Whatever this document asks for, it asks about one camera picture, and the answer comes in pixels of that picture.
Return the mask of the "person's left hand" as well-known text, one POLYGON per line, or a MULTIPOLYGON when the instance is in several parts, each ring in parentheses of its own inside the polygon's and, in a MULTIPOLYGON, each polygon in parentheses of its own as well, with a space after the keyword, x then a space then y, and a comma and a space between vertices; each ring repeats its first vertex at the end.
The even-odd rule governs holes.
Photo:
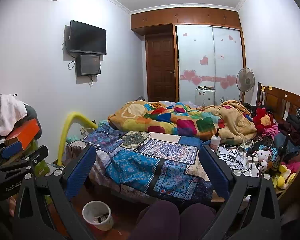
POLYGON ((12 217, 14 216, 16 203, 17 203, 17 201, 13 196, 8 198, 9 213, 12 217))

